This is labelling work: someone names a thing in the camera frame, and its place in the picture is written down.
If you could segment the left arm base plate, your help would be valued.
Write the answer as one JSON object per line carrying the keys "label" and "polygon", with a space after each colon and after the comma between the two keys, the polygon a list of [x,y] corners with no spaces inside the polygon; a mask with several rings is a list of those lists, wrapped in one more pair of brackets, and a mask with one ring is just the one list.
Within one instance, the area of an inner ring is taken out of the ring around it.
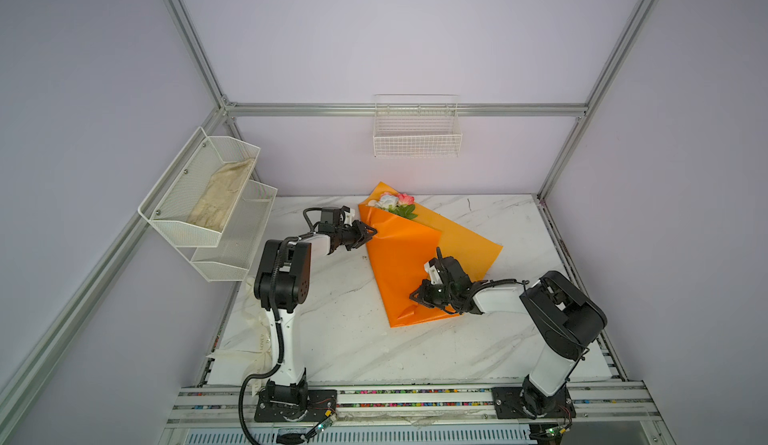
{"label": "left arm base plate", "polygon": [[334,389],[309,389],[268,382],[258,394],[253,418],[257,423],[320,422],[337,407]]}

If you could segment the orange wrapping paper sheet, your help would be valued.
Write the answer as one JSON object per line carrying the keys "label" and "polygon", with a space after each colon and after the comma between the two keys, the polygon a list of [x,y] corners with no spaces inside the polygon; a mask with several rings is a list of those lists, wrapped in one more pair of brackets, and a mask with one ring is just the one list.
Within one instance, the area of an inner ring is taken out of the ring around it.
{"label": "orange wrapping paper sheet", "polygon": [[456,258],[469,277],[478,281],[494,264],[502,246],[416,202],[412,204],[413,219],[369,204],[383,195],[398,197],[399,193],[381,182],[358,209],[361,221],[377,230],[366,249],[389,326],[443,320],[448,317],[445,312],[410,299],[428,277],[424,265],[440,249],[443,255]]}

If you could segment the pink fake rose spray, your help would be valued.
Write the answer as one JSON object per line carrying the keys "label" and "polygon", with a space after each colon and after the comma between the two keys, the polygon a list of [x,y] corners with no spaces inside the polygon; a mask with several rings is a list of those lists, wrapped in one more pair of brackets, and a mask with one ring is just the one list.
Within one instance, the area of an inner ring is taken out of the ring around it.
{"label": "pink fake rose spray", "polygon": [[416,203],[415,198],[407,194],[398,194],[396,196],[396,203],[391,207],[390,211],[395,215],[412,220],[417,218],[415,213]]}

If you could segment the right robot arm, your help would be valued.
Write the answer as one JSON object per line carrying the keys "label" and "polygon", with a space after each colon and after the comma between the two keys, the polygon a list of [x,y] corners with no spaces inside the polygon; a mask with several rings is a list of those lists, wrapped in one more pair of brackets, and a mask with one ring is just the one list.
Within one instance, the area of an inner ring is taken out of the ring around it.
{"label": "right robot arm", "polygon": [[556,270],[535,283],[516,278],[473,281],[452,256],[436,257],[424,265],[427,277],[410,295],[411,301],[447,315],[526,314],[545,346],[522,385],[510,390],[513,399],[496,398],[497,410],[538,419],[567,411],[567,386],[590,345],[607,325],[607,317],[583,291]]}

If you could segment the white fake rose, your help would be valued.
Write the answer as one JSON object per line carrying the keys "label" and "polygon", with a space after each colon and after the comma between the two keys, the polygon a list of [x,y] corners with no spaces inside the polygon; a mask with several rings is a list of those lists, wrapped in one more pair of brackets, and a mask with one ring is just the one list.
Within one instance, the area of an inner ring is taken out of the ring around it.
{"label": "white fake rose", "polygon": [[392,211],[400,205],[397,195],[385,192],[378,199],[371,199],[367,202],[369,207]]}

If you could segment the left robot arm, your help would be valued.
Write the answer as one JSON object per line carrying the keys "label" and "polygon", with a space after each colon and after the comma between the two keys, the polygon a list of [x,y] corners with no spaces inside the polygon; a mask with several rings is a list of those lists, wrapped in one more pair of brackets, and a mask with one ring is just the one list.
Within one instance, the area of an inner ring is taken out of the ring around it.
{"label": "left robot arm", "polygon": [[298,308],[310,288],[312,264],[337,249],[356,250],[371,241],[377,230],[358,219],[347,206],[308,207],[302,211],[308,230],[281,240],[270,239],[253,277],[253,296],[266,311],[274,347],[273,363],[263,372],[252,372],[243,380],[263,386],[259,406],[290,410],[309,407],[306,367],[300,360]]}

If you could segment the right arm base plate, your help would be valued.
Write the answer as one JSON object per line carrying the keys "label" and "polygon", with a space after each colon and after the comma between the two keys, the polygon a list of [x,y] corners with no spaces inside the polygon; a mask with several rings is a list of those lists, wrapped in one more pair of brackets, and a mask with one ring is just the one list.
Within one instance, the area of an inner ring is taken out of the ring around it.
{"label": "right arm base plate", "polygon": [[499,419],[573,419],[573,400],[565,385],[545,396],[534,386],[494,387],[492,402]]}

